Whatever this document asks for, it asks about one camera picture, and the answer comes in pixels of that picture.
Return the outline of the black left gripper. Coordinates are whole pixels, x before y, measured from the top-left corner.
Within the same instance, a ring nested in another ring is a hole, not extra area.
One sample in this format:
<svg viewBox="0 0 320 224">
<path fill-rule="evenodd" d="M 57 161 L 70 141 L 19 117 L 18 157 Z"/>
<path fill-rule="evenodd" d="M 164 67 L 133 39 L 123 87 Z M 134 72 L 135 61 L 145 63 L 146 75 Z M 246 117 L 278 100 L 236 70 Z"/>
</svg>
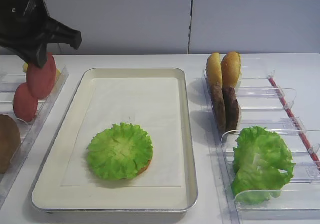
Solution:
<svg viewBox="0 0 320 224">
<path fill-rule="evenodd" d="M 45 0 L 0 1 L 1 47 L 13 48 L 22 43 L 24 39 L 35 35 L 48 19 L 49 43 L 64 43 L 75 50 L 79 49 L 81 32 L 49 17 Z M 43 68 L 48 60 L 47 47 L 47 44 L 20 46 L 14 52 L 26 63 Z"/>
</svg>

